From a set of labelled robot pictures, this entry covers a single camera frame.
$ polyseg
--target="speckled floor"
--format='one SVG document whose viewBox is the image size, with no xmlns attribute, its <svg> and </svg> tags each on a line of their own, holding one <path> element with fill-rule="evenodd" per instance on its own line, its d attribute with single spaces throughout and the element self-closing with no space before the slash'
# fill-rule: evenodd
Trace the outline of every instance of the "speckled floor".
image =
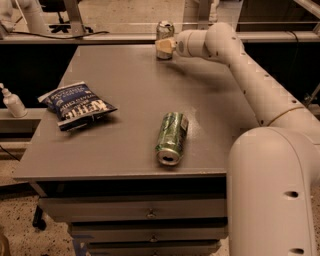
<svg viewBox="0 0 320 256">
<path fill-rule="evenodd" d="M 0 185 L 13 184 L 12 173 L 19 162 L 0 154 Z M 90 256 L 78 248 L 75 253 L 72 238 L 67 232 L 67 225 L 55 223 L 43 214 L 47 224 L 44 231 L 32 226 L 38 197 L 28 196 L 0 200 L 0 232 L 9 240 L 12 256 Z M 320 255 L 320 187 L 312 189 L 312 208 L 318 255 Z M 228 256 L 228 239 L 221 240 L 221 247 L 212 256 Z"/>
</svg>

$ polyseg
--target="drawer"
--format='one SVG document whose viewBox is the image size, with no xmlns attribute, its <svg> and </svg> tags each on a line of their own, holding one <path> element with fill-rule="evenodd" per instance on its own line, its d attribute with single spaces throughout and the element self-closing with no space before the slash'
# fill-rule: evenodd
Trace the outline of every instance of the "drawer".
<svg viewBox="0 0 320 256">
<path fill-rule="evenodd" d="M 125 221 L 71 224 L 70 235 L 80 242 L 163 242 L 213 240 L 227 237 L 226 218 Z"/>
<path fill-rule="evenodd" d="M 92 256 L 209 256 L 217 252 L 219 241 L 188 241 L 163 243 L 88 244 Z"/>
<path fill-rule="evenodd" d="M 42 198 L 39 206 L 57 222 L 226 217 L 225 198 L 215 195 Z"/>
</svg>

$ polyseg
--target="chip bag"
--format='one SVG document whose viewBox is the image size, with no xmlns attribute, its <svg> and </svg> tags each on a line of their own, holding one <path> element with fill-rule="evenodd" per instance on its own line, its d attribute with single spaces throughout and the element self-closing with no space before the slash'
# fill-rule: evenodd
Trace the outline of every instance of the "chip bag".
<svg viewBox="0 0 320 256">
<path fill-rule="evenodd" d="M 80 128 L 117 110 L 94 94 L 84 82 L 57 88 L 40 96 L 38 101 L 57 114 L 61 131 Z"/>
</svg>

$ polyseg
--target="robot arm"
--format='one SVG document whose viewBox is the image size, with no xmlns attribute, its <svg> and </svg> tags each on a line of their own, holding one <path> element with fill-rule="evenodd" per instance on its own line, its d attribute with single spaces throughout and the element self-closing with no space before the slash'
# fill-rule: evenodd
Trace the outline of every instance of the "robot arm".
<svg viewBox="0 0 320 256">
<path fill-rule="evenodd" d="M 260 128 L 234 143 L 227 172 L 232 256 L 316 256 L 310 186 L 320 182 L 319 121 L 244 50 L 232 27 L 187 30 L 185 57 L 230 68 Z"/>
<path fill-rule="evenodd" d="M 13 8 L 22 11 L 31 33 L 48 34 L 49 28 L 43 18 L 43 12 L 38 0 L 0 0 L 0 22 L 11 32 L 14 23 L 11 20 Z"/>
</svg>

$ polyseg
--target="aluminum can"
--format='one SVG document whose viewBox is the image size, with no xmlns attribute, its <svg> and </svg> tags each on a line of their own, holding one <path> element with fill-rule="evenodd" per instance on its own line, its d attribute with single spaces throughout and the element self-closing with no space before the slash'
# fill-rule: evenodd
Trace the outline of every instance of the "aluminum can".
<svg viewBox="0 0 320 256">
<path fill-rule="evenodd" d="M 157 157 L 164 165 L 176 165 L 183 156 L 183 144 L 187 136 L 189 121 L 184 114 L 171 112 L 164 116 L 158 144 Z"/>
<path fill-rule="evenodd" d="M 171 21 L 167 21 L 167 20 L 160 21 L 157 25 L 156 40 L 165 39 L 165 38 L 173 37 L 173 36 L 174 36 L 173 23 Z M 156 54 L 157 54 L 157 58 L 162 59 L 162 60 L 168 60 L 168 59 L 172 58 L 171 53 L 157 51 Z"/>
</svg>

